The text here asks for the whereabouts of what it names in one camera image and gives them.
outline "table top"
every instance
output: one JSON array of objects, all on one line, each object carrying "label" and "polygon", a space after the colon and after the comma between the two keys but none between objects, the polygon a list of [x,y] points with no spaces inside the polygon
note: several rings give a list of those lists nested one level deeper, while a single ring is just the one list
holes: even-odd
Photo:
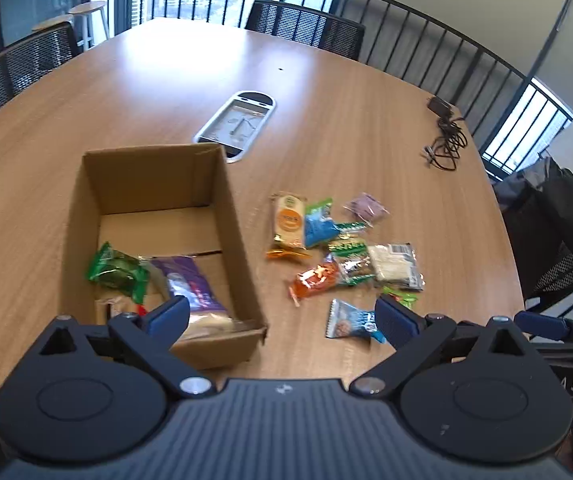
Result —
[{"label": "table top", "polygon": [[[0,109],[0,385],[57,313],[74,174],[90,149],[190,142],[235,92],[278,106],[242,160],[228,165],[266,344],[225,376],[340,377],[349,381],[393,352],[388,344],[324,337],[332,298],[373,307],[370,285],[303,300],[286,282],[307,264],[267,261],[268,197],[287,190],[333,197],[335,221],[359,192],[391,212],[367,234],[412,242],[426,289],[421,315],[485,324],[522,298],[500,211],[473,143],[455,172],[429,168],[422,147],[439,131],[429,94],[358,62],[237,28],[157,19],[45,76]],[[315,254],[313,264],[322,254]]]}]

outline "open cardboard box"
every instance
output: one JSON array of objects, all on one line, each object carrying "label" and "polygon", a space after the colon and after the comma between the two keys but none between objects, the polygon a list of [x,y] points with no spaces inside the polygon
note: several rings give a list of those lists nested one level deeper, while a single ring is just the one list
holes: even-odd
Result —
[{"label": "open cardboard box", "polygon": [[[195,368],[248,360],[266,335],[224,151],[216,144],[143,146],[86,153],[68,219],[60,312],[97,323],[95,300],[106,291],[86,279],[94,253],[109,241],[132,256],[195,255],[215,297],[252,330],[180,340],[173,354]],[[148,289],[145,306],[162,303]]]}]

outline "blue snack package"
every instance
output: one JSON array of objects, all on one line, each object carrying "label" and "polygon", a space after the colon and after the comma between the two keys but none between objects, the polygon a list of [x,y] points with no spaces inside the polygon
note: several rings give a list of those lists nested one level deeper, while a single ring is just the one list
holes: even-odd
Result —
[{"label": "blue snack package", "polygon": [[326,337],[373,338],[378,343],[386,343],[384,334],[377,330],[374,310],[360,310],[346,301],[337,299],[330,303]]},{"label": "blue snack package", "polygon": [[306,208],[304,245],[313,247],[337,237],[340,230],[330,217],[333,199],[327,198]]}]

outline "metal railing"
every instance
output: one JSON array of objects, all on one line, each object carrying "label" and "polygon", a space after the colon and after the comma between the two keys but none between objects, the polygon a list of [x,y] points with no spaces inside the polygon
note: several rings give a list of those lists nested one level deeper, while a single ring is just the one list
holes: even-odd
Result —
[{"label": "metal railing", "polygon": [[[119,34],[158,16],[243,27],[254,0],[107,1],[112,29]],[[521,108],[520,100],[505,124],[497,124],[516,92],[523,91],[525,75],[472,38],[406,4],[396,0],[279,1],[362,23],[365,37],[359,60],[456,105],[476,145],[485,147],[482,155],[487,171],[498,178],[519,168],[533,153],[537,157],[545,148],[541,144],[550,142],[572,120],[547,92],[530,85],[524,92],[528,105],[522,105],[522,113],[517,111],[517,118],[513,115]],[[530,104],[540,101],[537,117],[522,131],[524,120],[530,117]],[[565,120],[558,124],[562,117]],[[489,139],[493,131],[498,134]],[[516,163],[518,156],[522,160]]]}]

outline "metal bolt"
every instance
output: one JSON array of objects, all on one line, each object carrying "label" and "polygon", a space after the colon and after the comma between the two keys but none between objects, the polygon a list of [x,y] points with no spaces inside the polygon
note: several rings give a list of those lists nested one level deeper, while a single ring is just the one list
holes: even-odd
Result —
[{"label": "metal bolt", "polygon": [[386,383],[377,377],[360,377],[353,386],[363,396],[368,396],[380,393],[386,387]]},{"label": "metal bolt", "polygon": [[213,387],[205,377],[187,377],[180,383],[180,390],[189,395],[201,395]]}]

